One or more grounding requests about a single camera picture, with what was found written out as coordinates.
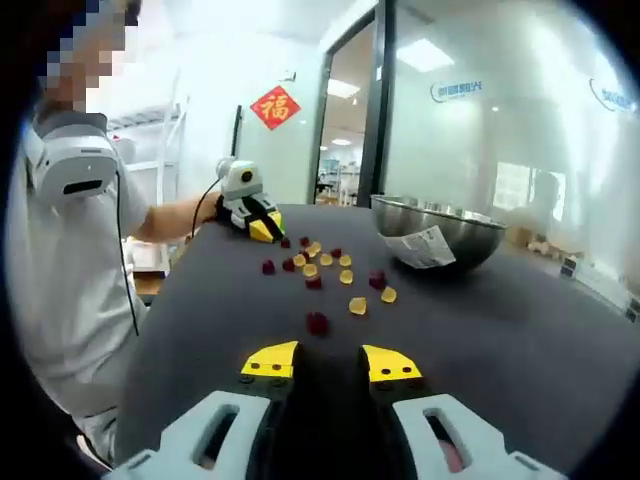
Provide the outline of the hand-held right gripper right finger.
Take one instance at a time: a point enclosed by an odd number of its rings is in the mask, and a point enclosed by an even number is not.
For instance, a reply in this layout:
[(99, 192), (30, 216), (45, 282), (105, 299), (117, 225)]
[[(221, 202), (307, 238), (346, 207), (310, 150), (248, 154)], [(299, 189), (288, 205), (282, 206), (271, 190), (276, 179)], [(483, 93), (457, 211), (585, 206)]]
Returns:
[(565, 479), (506, 448), (503, 433), (450, 394), (435, 393), (399, 351), (363, 344), (358, 367), (386, 479)]

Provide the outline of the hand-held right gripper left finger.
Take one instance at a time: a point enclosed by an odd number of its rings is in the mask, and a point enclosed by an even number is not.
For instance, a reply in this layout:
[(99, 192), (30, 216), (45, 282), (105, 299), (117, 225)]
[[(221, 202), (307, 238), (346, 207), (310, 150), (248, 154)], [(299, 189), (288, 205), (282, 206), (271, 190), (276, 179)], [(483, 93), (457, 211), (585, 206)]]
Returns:
[(181, 414), (111, 479), (301, 479), (313, 457), (302, 403), (309, 349), (298, 341), (252, 353), (234, 380)]

